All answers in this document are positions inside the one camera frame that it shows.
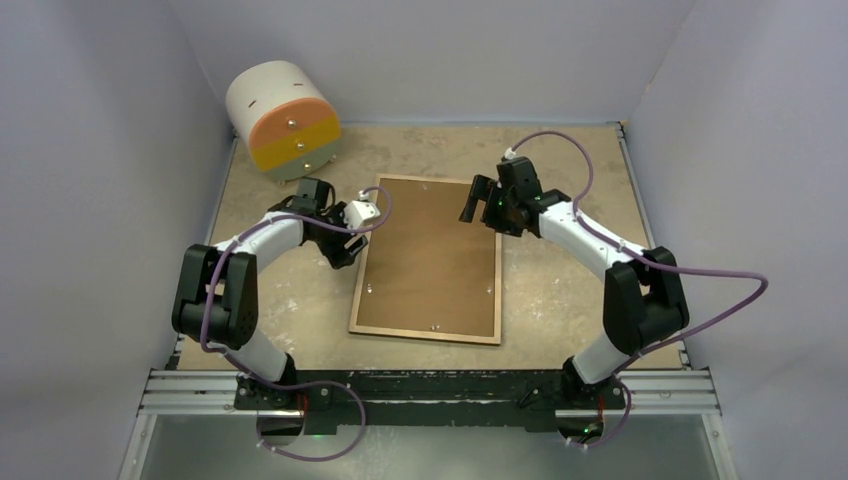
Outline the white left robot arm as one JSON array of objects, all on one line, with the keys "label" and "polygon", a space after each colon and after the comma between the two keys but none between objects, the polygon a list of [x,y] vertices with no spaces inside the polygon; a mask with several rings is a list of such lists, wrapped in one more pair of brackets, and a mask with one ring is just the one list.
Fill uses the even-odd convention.
[{"label": "white left robot arm", "polygon": [[335,270],[354,264],[367,233],[381,226],[390,208],[380,208],[372,188],[341,201],[328,181],[306,177],[297,191],[269,207],[261,219],[229,240],[194,244],[182,260],[172,309],[173,329],[219,354],[260,383],[272,408],[297,399],[293,358],[260,331],[258,279],[287,252],[314,244]]}]

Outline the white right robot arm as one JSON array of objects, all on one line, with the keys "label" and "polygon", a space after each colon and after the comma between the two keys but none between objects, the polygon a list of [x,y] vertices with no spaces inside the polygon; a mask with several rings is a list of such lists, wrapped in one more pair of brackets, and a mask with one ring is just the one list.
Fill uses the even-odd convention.
[{"label": "white right robot arm", "polygon": [[602,331],[563,365],[563,397],[584,407],[633,356],[689,324],[676,259],[664,247],[614,240],[565,193],[543,190],[527,157],[503,159],[497,172],[495,178],[473,178],[460,221],[471,222],[482,203],[485,226],[515,237],[529,232],[562,247],[603,284]]}]

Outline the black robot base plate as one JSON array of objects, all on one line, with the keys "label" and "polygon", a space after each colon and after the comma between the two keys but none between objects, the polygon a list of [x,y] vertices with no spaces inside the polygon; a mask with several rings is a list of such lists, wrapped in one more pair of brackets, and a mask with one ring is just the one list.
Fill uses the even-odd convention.
[{"label": "black robot base plate", "polygon": [[283,391],[243,375],[234,407],[259,415],[305,416],[307,435],[340,426],[521,427],[527,432],[582,435],[600,431],[604,414],[626,406],[610,381],[588,394],[564,391],[563,371],[305,370]]}]

